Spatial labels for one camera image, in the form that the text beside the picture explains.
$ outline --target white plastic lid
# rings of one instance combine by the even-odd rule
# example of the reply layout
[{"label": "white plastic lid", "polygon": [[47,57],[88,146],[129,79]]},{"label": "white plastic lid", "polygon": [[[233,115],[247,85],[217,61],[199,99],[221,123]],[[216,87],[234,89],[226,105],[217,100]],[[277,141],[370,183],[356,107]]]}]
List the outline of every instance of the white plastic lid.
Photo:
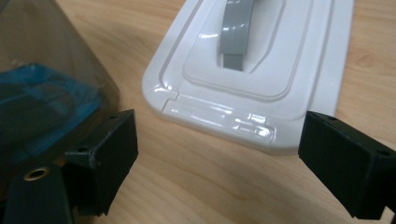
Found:
[{"label": "white plastic lid", "polygon": [[168,118],[266,152],[296,153],[305,112],[335,112],[353,0],[255,0],[242,71],[223,67],[219,51],[230,2],[185,3],[148,66],[143,93]]}]

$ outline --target wood grain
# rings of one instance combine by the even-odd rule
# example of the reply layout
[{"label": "wood grain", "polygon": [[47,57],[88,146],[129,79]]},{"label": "wood grain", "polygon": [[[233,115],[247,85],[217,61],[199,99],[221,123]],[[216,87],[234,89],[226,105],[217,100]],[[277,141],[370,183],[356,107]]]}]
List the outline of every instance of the wood grain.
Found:
[{"label": "wood grain", "polygon": [[[134,108],[140,155],[107,217],[77,223],[390,223],[351,218],[297,156],[157,116],[142,76],[182,0],[57,0]],[[356,0],[337,117],[396,148],[396,1]]]}]

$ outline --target wooden table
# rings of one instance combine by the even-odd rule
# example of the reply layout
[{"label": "wooden table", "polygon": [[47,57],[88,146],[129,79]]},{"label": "wooden table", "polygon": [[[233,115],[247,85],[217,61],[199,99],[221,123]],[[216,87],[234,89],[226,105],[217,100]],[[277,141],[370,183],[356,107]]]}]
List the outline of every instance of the wooden table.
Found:
[{"label": "wooden table", "polygon": [[[109,215],[77,223],[372,223],[351,218],[297,156],[242,147],[149,108],[142,76],[183,0],[57,1],[117,82],[120,109],[135,109],[140,149]],[[336,117],[396,149],[396,1],[356,0]]]}]

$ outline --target transparent container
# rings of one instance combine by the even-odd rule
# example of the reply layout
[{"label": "transparent container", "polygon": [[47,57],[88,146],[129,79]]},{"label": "transparent container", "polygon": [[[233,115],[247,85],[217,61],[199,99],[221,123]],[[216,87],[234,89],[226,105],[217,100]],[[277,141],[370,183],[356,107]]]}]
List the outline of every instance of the transparent container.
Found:
[{"label": "transparent container", "polygon": [[21,168],[54,161],[119,91],[52,0],[0,0],[0,201]]}]

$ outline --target black object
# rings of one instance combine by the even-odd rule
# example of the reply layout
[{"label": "black object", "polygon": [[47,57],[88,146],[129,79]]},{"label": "black object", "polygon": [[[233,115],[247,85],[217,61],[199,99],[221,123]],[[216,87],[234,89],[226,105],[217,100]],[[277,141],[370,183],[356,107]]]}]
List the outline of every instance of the black object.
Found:
[{"label": "black object", "polygon": [[307,112],[299,156],[350,215],[396,212],[396,152],[343,121]]},{"label": "black object", "polygon": [[106,214],[137,154],[134,111],[110,117],[65,152],[62,171],[37,164],[17,175],[3,223],[73,223],[75,206],[82,215]]}]

